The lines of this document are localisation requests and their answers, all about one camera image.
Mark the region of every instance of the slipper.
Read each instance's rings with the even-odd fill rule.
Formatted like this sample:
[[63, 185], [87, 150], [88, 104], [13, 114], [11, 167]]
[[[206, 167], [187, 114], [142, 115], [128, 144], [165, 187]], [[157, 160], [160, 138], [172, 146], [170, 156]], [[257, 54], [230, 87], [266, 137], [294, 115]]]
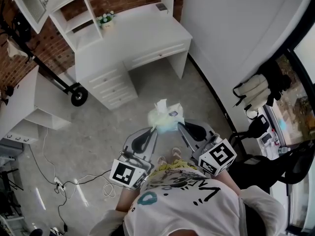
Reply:
[[182, 152], [177, 147], [172, 148], [172, 154], [173, 154], [173, 156], [177, 156], [179, 158], [182, 158]]
[[164, 157], [164, 156], [160, 156], [160, 157], [157, 159], [157, 164], [158, 164], [158, 165], [167, 164], [165, 157]]

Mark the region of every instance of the tissue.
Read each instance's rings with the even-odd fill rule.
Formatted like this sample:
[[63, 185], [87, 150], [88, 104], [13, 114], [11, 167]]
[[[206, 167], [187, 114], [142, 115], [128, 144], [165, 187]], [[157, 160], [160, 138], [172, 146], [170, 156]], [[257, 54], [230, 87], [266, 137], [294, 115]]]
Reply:
[[159, 134], [167, 131], [177, 130], [177, 124], [184, 122], [184, 110], [180, 103], [167, 107], [166, 100], [163, 99], [157, 102], [155, 109], [148, 113], [148, 124], [152, 127], [152, 131], [156, 128]]

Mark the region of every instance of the gray floor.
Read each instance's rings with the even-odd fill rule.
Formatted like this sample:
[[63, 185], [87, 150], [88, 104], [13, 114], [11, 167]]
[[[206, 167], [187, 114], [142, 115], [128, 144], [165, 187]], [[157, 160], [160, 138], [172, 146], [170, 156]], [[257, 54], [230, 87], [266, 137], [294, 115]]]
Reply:
[[[130, 72], [139, 97], [119, 109], [110, 112], [92, 96], [72, 114], [72, 125], [63, 130], [49, 130], [45, 141], [45, 155], [56, 166], [56, 176], [63, 182], [74, 181], [87, 174], [99, 175], [109, 170], [125, 139], [131, 133], [147, 126], [147, 114], [154, 103], [167, 98], [168, 105], [180, 102], [185, 118], [207, 121], [212, 128], [227, 138], [231, 130], [209, 89], [190, 61], [187, 61], [184, 76], [180, 80], [166, 59], [137, 68]], [[40, 140], [31, 145], [43, 173], [50, 181], [54, 179], [54, 168], [42, 154], [46, 129], [39, 129]], [[177, 132], [160, 135], [153, 162], [160, 155], [169, 156], [172, 147], [179, 147], [188, 159], [190, 152]], [[63, 228], [57, 206], [65, 198], [54, 192], [42, 177], [30, 149], [18, 157], [14, 164], [18, 167], [24, 191], [15, 191], [22, 206], [23, 215], [30, 230], [35, 227]], [[98, 178], [81, 185], [87, 203], [83, 202], [78, 190], [65, 206], [60, 207], [61, 215], [68, 225], [69, 236], [87, 235], [103, 213], [114, 209], [121, 189], [114, 187], [116, 196], [105, 197], [102, 192], [107, 181]], [[38, 189], [46, 210], [43, 209], [35, 189]], [[69, 197], [74, 190], [72, 184], [66, 186]]]

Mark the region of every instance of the dolly wheel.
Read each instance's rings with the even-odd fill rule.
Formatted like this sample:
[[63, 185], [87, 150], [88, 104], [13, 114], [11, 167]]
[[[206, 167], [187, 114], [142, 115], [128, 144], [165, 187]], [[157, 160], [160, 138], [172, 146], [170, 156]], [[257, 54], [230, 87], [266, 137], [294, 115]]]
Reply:
[[71, 103], [75, 107], [82, 106], [88, 99], [88, 91], [85, 88], [77, 88], [71, 96]]

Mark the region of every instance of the power strip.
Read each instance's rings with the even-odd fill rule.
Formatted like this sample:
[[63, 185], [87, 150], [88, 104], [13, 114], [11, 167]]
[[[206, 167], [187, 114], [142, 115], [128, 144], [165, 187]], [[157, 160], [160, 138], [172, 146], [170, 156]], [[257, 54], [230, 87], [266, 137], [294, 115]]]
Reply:
[[65, 191], [65, 186], [63, 187], [63, 183], [59, 180], [58, 177], [55, 177], [54, 182], [58, 184], [59, 191]]

